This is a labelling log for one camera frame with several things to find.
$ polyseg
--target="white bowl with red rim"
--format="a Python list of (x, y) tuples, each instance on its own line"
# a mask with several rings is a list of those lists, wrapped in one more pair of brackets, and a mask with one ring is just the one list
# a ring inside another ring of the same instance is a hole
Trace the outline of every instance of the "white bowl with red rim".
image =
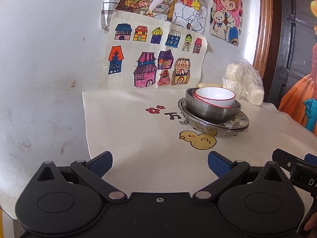
[(194, 92), (194, 97), (206, 104), (222, 108), (231, 108), (236, 95), (223, 87), (202, 87)]

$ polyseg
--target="white teddy bear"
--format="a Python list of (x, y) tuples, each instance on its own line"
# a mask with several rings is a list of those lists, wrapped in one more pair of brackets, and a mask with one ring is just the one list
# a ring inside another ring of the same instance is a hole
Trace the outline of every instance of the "white teddy bear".
[(213, 26), (214, 31), (217, 33), (216, 36), (221, 39), (226, 39), (227, 26), (224, 24), (224, 14), (222, 11), (213, 11), (212, 16), (214, 17), (215, 24)]

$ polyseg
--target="white tablecloth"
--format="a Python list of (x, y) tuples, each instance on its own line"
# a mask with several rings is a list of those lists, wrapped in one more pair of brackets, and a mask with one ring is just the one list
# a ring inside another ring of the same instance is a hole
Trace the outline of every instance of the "white tablecloth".
[[(257, 107), (244, 100), (240, 103), (250, 119), (248, 132), (211, 137), (215, 145), (202, 150), (200, 144), (180, 139), (182, 131), (201, 133), (184, 125), (177, 106), (184, 94), (185, 90), (146, 88), (83, 93), (90, 156), (106, 150), (113, 155), (113, 166), (103, 177), (107, 182), (128, 196), (131, 192), (193, 194), (217, 178), (207, 165), (212, 150), (252, 166), (263, 166), (277, 148), (300, 158), (307, 153), (316, 155), (317, 138), (311, 132), (272, 104)], [(168, 113), (176, 113), (180, 119)], [(297, 190), (308, 210), (312, 198)]]

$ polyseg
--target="metal bowl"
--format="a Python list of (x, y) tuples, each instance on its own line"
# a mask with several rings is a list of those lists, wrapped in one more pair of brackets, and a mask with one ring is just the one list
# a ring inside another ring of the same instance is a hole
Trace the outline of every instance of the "metal bowl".
[(197, 88), (189, 88), (186, 90), (185, 99), (189, 110), (198, 118), (212, 122), (224, 123), (233, 120), (241, 110), (241, 104), (235, 100), (231, 108), (221, 108), (208, 105), (193, 97)]
[(242, 111), (238, 113), (234, 122), (214, 124), (196, 117), (189, 110), (185, 98), (182, 98), (178, 101), (178, 107), (184, 114), (186, 120), (188, 120), (190, 126), (207, 135), (217, 137), (232, 137), (236, 136), (239, 132), (248, 131), (249, 119)]

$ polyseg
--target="plastic bag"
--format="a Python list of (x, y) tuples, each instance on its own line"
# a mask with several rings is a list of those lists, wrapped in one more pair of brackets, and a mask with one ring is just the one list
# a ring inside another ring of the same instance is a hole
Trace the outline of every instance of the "plastic bag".
[(245, 59), (238, 64), (228, 65), (222, 86), (232, 90), (236, 94), (236, 99), (245, 99), (256, 106), (263, 103), (264, 88), (260, 74)]

